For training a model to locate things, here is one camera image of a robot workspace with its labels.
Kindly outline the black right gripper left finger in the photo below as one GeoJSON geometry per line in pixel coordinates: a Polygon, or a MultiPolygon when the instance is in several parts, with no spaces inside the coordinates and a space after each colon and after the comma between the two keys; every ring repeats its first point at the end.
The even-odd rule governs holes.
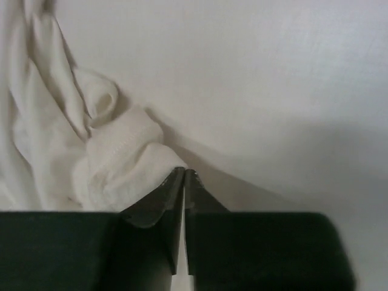
{"type": "Polygon", "coordinates": [[[121,212],[2,212],[2,290],[169,290],[185,170],[121,212]]]}

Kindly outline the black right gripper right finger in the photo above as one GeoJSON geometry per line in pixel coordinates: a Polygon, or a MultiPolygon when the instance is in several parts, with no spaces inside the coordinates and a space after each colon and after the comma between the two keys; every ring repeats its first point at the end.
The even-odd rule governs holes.
{"type": "Polygon", "coordinates": [[[195,290],[355,290],[334,224],[314,212],[232,212],[185,173],[185,235],[195,290]]]}

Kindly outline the white cloth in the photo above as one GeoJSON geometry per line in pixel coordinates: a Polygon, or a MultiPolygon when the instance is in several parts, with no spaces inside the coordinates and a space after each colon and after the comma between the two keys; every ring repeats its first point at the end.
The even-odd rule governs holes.
{"type": "Polygon", "coordinates": [[[184,161],[111,81],[71,65],[43,1],[1,2],[1,209],[120,211],[184,161]]]}

